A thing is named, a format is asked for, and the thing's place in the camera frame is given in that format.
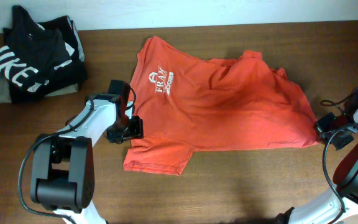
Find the orange t-shirt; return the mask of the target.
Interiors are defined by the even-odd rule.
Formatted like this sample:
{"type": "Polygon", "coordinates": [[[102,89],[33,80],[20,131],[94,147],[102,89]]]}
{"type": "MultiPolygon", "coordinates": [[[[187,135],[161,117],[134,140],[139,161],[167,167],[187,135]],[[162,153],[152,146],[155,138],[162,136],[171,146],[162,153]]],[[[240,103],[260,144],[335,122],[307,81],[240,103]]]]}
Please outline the orange t-shirt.
{"type": "Polygon", "coordinates": [[[145,41],[131,80],[144,137],[126,171],[181,175],[194,152],[303,148],[318,142],[301,87],[260,52],[203,60],[160,37],[145,41]]]}

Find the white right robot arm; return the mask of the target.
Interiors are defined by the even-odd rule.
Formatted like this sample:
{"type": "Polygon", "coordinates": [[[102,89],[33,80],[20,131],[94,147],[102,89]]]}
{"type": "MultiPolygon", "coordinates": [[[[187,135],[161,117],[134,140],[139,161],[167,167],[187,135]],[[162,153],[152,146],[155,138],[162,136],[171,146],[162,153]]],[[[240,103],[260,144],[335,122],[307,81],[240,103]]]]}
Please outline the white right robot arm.
{"type": "Polygon", "coordinates": [[[274,223],[341,223],[347,217],[358,215],[358,143],[339,163],[333,175],[328,174],[329,146],[340,150],[351,143],[358,133],[358,87],[343,100],[322,100],[322,106],[335,106],[339,116],[328,113],[317,120],[314,128],[324,143],[322,167],[328,190],[311,202],[292,207],[274,218],[274,223]]]}

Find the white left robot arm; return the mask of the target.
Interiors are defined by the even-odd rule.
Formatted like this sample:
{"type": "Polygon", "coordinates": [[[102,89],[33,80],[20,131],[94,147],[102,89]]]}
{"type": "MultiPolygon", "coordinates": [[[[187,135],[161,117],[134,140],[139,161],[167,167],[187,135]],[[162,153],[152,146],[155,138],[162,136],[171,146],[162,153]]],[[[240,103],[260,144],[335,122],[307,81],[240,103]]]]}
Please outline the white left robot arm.
{"type": "Polygon", "coordinates": [[[33,153],[30,198],[43,216],[66,223],[105,223],[92,198],[93,147],[99,138],[113,144],[142,138],[142,120],[133,115],[127,93],[101,93],[86,99],[83,111],[53,134],[41,134],[33,153]]]}

